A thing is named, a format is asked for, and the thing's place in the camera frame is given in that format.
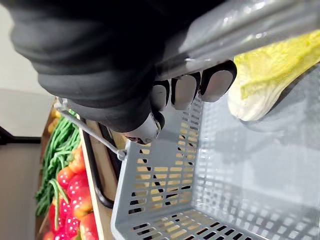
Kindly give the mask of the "right robot hand black cloth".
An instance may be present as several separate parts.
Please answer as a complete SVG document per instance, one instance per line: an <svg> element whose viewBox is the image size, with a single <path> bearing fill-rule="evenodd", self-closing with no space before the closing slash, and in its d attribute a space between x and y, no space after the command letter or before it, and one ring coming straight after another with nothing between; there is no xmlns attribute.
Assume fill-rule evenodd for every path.
<svg viewBox="0 0 320 240"><path fill-rule="evenodd" d="M3 0L11 42L50 94L87 120L142 145L164 127L163 109L184 110L200 95L215 102L237 67L225 60L203 72L156 80L165 42L219 0Z"/></svg>

